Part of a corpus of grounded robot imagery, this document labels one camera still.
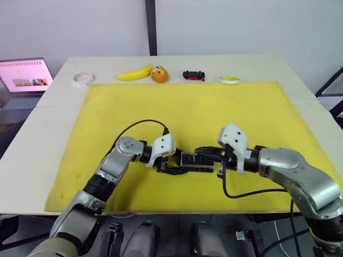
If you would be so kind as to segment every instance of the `roll of tape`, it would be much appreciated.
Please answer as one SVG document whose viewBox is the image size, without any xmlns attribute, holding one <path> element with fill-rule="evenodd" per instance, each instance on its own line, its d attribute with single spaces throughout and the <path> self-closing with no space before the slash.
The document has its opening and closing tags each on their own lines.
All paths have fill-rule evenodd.
<svg viewBox="0 0 343 257">
<path fill-rule="evenodd" d="M 223 84 L 238 84 L 240 79 L 236 77 L 221 77 L 220 82 Z"/>
<path fill-rule="evenodd" d="M 90 72 L 80 72 L 74 75 L 73 77 L 73 83 L 77 86 L 89 86 L 93 81 L 95 77 Z"/>
</svg>

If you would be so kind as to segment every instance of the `laptop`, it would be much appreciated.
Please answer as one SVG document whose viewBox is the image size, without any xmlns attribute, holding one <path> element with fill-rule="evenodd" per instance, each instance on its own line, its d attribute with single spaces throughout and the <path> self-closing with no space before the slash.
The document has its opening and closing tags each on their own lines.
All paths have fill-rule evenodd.
<svg viewBox="0 0 343 257">
<path fill-rule="evenodd" d="M 1 123 L 12 124 L 17 119 L 25 119 L 28 116 L 53 78 L 45 60 L 38 57 L 0 61 L 0 81 L 10 96 L 10 100 L 2 108 Z M 14 120 L 4 121 L 4 114 L 7 117 L 16 117 Z"/>
</svg>

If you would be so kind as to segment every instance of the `metal frame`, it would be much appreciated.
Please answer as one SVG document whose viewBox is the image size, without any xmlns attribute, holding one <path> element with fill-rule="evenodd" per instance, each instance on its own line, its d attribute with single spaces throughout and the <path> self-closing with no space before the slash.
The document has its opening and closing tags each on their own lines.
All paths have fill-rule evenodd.
<svg viewBox="0 0 343 257">
<path fill-rule="evenodd" d="M 343 100 L 340 101 L 335 107 L 330 110 L 333 119 L 338 123 L 338 125 L 343 129 L 343 118 L 337 117 L 343 112 Z"/>
<path fill-rule="evenodd" d="M 330 85 L 343 73 L 343 67 L 340 68 L 325 84 L 323 87 L 321 87 L 318 92 L 315 94 L 316 97 L 319 96 L 341 96 L 342 94 L 325 94 L 323 95 L 323 92 L 330 87 Z"/>
</svg>

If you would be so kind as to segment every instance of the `small yellow object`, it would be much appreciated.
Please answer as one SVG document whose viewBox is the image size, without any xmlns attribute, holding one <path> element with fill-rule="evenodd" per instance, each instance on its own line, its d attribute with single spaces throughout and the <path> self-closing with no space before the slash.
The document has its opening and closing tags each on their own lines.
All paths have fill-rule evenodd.
<svg viewBox="0 0 343 257">
<path fill-rule="evenodd" d="M 226 80 L 239 80 L 239 78 L 236 78 L 236 77 L 221 77 L 221 79 L 226 79 Z"/>
<path fill-rule="evenodd" d="M 223 84 L 238 84 L 240 79 L 236 77 L 221 77 L 220 82 Z"/>
<path fill-rule="evenodd" d="M 142 79 L 150 75 L 152 66 L 148 63 L 144 68 L 136 71 L 119 73 L 116 78 L 120 81 Z"/>
</svg>

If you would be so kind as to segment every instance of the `white wire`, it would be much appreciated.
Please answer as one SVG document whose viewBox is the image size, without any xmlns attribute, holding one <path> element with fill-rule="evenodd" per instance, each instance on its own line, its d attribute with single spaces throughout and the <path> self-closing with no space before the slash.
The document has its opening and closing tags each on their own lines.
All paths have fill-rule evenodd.
<svg viewBox="0 0 343 257">
<path fill-rule="evenodd" d="M 111 215 L 111 217 L 114 217 L 114 218 L 129 218 L 129 217 L 132 217 L 133 215 L 129 215 L 129 216 L 114 216 L 114 215 Z"/>
<path fill-rule="evenodd" d="M 277 233 L 277 237 L 278 237 L 278 240 L 280 240 L 280 237 L 279 237 L 279 232 L 278 232 L 278 227 L 277 227 L 277 223 L 276 221 L 274 221 L 274 227 L 275 227 L 275 232 Z M 289 257 L 288 253 L 285 251 L 285 249 L 282 247 L 282 244 L 279 243 L 280 245 L 280 249 L 283 251 L 283 253 L 285 254 L 286 257 Z"/>
</svg>

